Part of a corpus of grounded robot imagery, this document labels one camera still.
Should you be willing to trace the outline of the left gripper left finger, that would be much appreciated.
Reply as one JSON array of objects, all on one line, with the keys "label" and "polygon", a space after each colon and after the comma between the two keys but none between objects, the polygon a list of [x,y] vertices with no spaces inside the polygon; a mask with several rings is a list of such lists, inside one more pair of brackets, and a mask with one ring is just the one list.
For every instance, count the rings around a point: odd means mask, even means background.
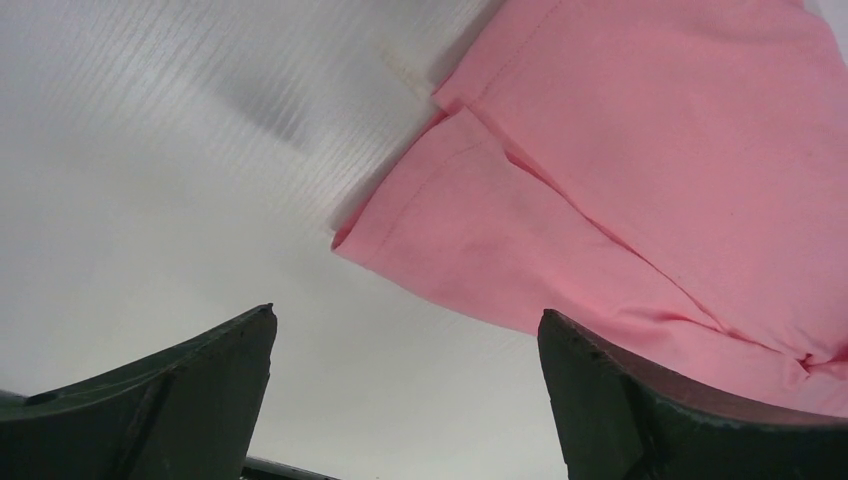
[{"label": "left gripper left finger", "polygon": [[92,378],[1,396],[5,479],[237,479],[270,377],[260,305]]}]

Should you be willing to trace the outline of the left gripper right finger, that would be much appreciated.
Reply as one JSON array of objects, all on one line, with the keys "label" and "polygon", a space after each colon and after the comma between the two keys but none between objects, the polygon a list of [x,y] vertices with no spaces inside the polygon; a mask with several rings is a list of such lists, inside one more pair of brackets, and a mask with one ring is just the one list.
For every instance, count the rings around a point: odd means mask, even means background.
[{"label": "left gripper right finger", "polygon": [[847,423],[739,397],[554,310],[538,350],[573,479],[843,479]]}]

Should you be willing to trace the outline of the pink t shirt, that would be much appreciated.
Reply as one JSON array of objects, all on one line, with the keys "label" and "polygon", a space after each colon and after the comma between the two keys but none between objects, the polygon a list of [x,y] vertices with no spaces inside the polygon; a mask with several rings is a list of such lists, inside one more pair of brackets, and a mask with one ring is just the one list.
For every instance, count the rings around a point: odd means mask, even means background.
[{"label": "pink t shirt", "polygon": [[333,251],[532,333],[847,413],[847,68],[800,1],[508,1]]}]

